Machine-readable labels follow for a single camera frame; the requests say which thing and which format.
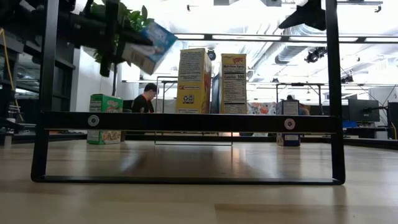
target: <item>yellow cable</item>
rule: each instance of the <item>yellow cable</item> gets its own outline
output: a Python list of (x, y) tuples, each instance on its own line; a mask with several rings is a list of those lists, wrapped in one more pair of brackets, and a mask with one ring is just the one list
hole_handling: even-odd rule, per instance
[(393, 122), (391, 122), (391, 125), (392, 125), (392, 127), (394, 128), (396, 140), (398, 140), (398, 139), (397, 139), (397, 129), (396, 129), (396, 127), (395, 127), (395, 125), (394, 125)]
[[(5, 56), (6, 56), (7, 70), (8, 70), (8, 75), (9, 75), (9, 78), (10, 78), (11, 89), (12, 89), (13, 91), (15, 91), (15, 88), (14, 88), (14, 81), (13, 81), (12, 75), (11, 75), (10, 62), (8, 61), (6, 34), (5, 34), (3, 28), (0, 29), (0, 35), (2, 35), (2, 41), (3, 41), (3, 45), (4, 45), (4, 54), (5, 54)], [(19, 113), (19, 117), (21, 118), (21, 121), (24, 121), (24, 119), (23, 119), (23, 117), (22, 117), (22, 115), (21, 115), (21, 111), (20, 111), (20, 109), (19, 109), (19, 105), (18, 105), (17, 99), (15, 99), (15, 104), (17, 105), (17, 110), (18, 110), (18, 113)]]

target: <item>man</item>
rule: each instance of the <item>man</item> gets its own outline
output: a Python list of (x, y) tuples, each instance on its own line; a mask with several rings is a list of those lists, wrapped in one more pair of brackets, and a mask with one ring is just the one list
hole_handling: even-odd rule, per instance
[(151, 100), (155, 98), (157, 94), (157, 86), (153, 83), (149, 83), (145, 86), (144, 93), (137, 96), (132, 102), (131, 110), (133, 113), (154, 113), (154, 107), (152, 106)]
[[(287, 95), (286, 100), (294, 100), (292, 95)], [(308, 109), (304, 107), (304, 104), (300, 103), (300, 108), (298, 109), (298, 115), (310, 115)]]

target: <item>dark hair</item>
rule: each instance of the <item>dark hair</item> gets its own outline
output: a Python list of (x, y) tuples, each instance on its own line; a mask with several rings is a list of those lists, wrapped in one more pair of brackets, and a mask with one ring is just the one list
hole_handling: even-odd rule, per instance
[(148, 83), (148, 84), (145, 86), (145, 88), (144, 88), (144, 92), (145, 92), (145, 91), (149, 91), (149, 90), (152, 90), (152, 91), (154, 91), (155, 93), (157, 93), (157, 86), (156, 86), (155, 84), (153, 84), (153, 83)]

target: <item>fluorescent light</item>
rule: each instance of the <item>fluorescent light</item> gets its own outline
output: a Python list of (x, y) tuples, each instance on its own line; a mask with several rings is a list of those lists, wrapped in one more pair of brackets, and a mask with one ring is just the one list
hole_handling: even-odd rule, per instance
[(326, 37), (290, 37), (289, 40), (293, 40), (293, 41), (302, 41), (302, 42), (326, 42)]
[(358, 40), (357, 37), (339, 37), (338, 40), (340, 42), (356, 42)]
[(201, 35), (201, 34), (176, 34), (175, 36), (178, 39), (192, 39), (192, 40), (205, 38), (205, 35)]
[(392, 42), (398, 44), (398, 37), (367, 37), (365, 42)]
[(261, 36), (261, 35), (213, 35), (214, 40), (263, 40), (278, 41), (279, 36)]

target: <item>computer monitor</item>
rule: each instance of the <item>computer monitor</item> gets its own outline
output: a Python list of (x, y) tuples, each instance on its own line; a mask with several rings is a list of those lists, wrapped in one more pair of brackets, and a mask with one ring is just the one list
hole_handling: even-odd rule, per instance
[(359, 122), (380, 121), (379, 102), (376, 100), (348, 99), (349, 120)]

